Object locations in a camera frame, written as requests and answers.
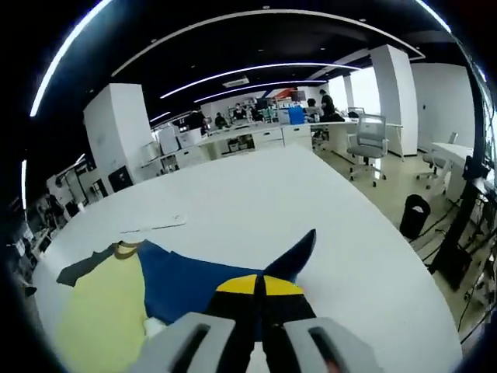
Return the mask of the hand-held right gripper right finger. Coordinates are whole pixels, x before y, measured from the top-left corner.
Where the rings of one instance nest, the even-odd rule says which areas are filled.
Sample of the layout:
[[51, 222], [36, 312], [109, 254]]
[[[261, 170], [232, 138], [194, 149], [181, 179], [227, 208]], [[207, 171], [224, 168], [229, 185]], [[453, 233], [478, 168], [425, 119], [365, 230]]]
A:
[[316, 316], [297, 285], [259, 277], [261, 341], [271, 372], [382, 372], [374, 349], [329, 317]]

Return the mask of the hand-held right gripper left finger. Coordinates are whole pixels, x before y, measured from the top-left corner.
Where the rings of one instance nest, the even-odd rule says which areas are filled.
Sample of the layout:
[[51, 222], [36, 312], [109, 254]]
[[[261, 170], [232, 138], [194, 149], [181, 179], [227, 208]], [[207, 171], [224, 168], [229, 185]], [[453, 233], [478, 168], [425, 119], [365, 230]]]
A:
[[131, 372], [245, 372], [258, 336], [256, 274], [217, 287], [206, 309], [189, 312], [141, 349]]

